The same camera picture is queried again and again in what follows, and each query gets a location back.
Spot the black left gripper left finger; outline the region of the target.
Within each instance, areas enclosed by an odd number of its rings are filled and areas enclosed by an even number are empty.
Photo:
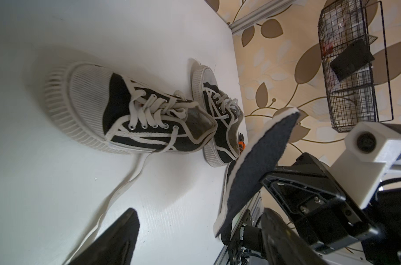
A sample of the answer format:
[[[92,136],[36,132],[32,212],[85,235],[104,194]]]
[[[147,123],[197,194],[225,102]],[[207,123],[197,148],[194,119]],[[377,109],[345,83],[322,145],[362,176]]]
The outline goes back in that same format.
[[[129,208],[71,265],[130,265],[140,223],[137,211]]]

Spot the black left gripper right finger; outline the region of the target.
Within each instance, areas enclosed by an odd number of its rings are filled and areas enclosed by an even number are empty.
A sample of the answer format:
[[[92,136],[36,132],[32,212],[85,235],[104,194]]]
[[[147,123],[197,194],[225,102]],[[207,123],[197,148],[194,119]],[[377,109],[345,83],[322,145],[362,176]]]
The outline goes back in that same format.
[[[270,265],[325,265],[284,220],[272,209],[265,208],[261,218],[262,238]]]

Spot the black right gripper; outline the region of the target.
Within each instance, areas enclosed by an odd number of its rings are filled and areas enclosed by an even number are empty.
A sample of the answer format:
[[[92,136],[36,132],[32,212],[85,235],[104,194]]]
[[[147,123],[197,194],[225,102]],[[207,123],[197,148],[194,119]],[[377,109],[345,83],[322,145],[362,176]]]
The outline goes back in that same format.
[[[291,166],[266,173],[262,185],[316,252],[330,254],[376,238],[381,230],[340,187],[326,166],[309,153]]]

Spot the black insole with white edge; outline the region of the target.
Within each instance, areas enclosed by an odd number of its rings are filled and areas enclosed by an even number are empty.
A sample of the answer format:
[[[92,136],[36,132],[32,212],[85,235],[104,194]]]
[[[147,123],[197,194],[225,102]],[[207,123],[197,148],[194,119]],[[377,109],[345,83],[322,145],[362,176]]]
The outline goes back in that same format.
[[[289,108],[274,116],[249,141],[229,171],[221,209],[213,225],[215,237],[231,227],[233,218],[261,189],[261,178],[277,166],[299,117],[297,108]]]

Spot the black white canvas sneaker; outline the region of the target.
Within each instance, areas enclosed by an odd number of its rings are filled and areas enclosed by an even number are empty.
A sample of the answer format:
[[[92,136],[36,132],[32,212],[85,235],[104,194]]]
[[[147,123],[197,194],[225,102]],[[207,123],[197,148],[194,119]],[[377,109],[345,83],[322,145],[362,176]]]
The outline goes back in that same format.
[[[218,128],[215,119],[181,91],[170,95],[90,62],[54,68],[46,80],[45,102],[56,126],[78,143],[138,156],[135,169],[105,200],[67,262],[96,239],[108,210],[140,177],[149,156],[196,152]]]

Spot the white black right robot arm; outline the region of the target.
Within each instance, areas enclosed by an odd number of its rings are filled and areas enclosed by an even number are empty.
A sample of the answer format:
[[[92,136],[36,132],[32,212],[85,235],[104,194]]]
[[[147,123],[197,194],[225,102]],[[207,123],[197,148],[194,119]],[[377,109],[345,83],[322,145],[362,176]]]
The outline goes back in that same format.
[[[291,166],[277,166],[261,184],[315,252],[330,254],[361,243],[374,265],[401,265],[401,188],[371,194],[364,208],[309,153]]]

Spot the dark object in right basket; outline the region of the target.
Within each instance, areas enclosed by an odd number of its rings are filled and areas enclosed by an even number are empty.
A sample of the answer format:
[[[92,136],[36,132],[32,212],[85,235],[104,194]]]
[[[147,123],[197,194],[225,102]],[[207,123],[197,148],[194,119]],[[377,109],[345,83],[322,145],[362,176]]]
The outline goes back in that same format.
[[[363,39],[358,39],[339,54],[330,63],[330,66],[341,82],[374,60],[375,58],[366,42]]]

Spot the aluminium frame rail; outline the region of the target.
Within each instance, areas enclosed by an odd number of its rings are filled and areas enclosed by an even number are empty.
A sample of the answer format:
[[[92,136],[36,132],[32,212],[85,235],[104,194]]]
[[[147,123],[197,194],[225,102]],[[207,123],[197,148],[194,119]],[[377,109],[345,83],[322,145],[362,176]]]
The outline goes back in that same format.
[[[244,31],[245,29],[255,25],[257,22],[284,11],[294,3],[294,0],[275,0],[265,3],[258,9],[252,11],[244,17],[241,17],[240,19],[235,19],[232,23],[230,23],[229,28],[231,33],[236,34]]]

